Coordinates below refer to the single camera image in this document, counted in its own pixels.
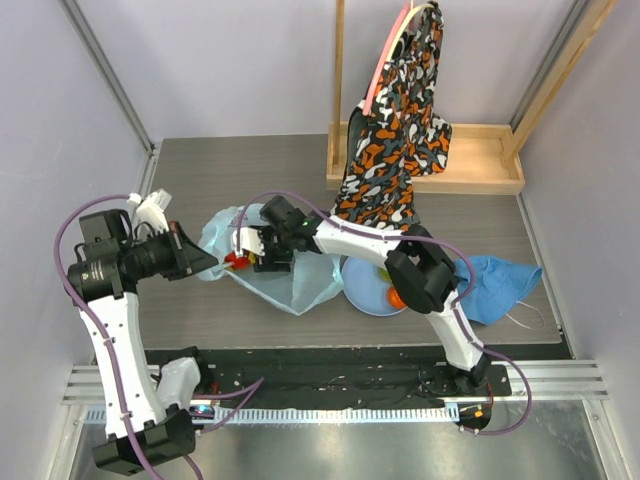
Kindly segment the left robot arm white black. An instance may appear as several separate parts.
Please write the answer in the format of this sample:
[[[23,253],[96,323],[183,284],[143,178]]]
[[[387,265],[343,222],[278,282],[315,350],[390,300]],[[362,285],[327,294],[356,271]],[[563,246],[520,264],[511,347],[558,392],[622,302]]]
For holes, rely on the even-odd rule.
[[[106,407],[106,440],[92,451],[96,466],[131,476],[195,450],[193,399],[212,390],[213,375],[197,347],[169,355],[151,373],[139,329],[140,281],[181,280],[217,266],[181,225],[144,239],[120,209],[80,218],[83,241],[66,278],[91,337]]]

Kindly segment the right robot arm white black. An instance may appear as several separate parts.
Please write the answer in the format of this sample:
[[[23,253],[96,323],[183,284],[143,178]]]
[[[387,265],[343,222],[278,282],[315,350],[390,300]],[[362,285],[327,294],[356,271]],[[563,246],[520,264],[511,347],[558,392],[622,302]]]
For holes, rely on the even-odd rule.
[[[463,258],[470,279],[461,289],[454,262],[447,255],[451,251],[463,257],[460,250],[433,238],[420,225],[406,231],[379,230],[317,208],[304,213],[280,192],[264,204],[260,217],[277,244],[288,251],[353,257],[385,270],[400,300],[424,315],[437,334],[455,389],[472,395],[487,384],[491,359],[461,306],[474,287],[475,271],[471,261]]]

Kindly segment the green fake lime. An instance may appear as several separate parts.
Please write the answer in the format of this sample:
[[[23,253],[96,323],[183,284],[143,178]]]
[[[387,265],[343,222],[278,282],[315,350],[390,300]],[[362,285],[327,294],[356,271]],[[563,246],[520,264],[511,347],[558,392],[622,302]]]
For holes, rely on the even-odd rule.
[[[387,282],[387,283],[391,283],[391,282],[392,282],[391,277],[390,277],[390,274],[388,273],[388,271],[387,271],[386,269],[384,269],[384,268],[379,268],[379,269],[378,269],[378,275],[379,275],[379,276],[380,276],[380,278],[381,278],[382,280],[384,280],[385,282]]]

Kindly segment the light blue plastic bag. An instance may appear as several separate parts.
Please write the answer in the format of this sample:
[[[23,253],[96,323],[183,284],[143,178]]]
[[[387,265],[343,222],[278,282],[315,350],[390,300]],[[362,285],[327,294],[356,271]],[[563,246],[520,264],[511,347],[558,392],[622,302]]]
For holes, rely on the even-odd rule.
[[[232,206],[217,212],[202,228],[198,246],[222,261],[232,252],[231,236],[241,210],[240,206]],[[227,277],[277,309],[300,316],[343,290],[340,263],[339,255],[296,252],[289,272],[257,273],[251,267],[238,271],[216,267],[199,273],[197,278],[217,282]]]

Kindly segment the orange fake pumpkin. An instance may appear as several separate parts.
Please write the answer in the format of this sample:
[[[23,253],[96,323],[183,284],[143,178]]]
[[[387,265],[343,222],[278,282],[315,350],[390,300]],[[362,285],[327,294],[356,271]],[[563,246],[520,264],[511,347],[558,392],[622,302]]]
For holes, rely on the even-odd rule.
[[[390,287],[387,291],[387,301],[389,304],[397,310],[402,310],[407,307],[404,301],[400,298],[397,290],[394,287]]]

